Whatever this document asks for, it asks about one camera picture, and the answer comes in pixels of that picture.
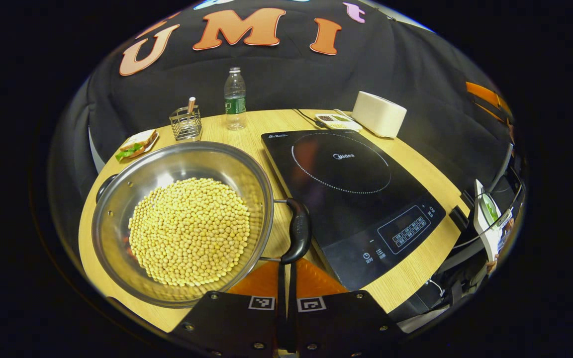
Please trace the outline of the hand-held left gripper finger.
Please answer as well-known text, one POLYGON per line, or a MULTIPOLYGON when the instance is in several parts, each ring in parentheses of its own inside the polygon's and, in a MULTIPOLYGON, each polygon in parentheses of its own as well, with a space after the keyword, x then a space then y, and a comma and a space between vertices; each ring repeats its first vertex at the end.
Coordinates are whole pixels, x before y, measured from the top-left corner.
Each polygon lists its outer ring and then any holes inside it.
POLYGON ((350 291, 307 259, 289 270, 287 346, 299 358, 388 358, 406 333, 366 290, 350 291))
POLYGON ((227 291, 207 291, 170 332, 209 358, 273 358, 287 320, 285 269, 264 262, 227 291))

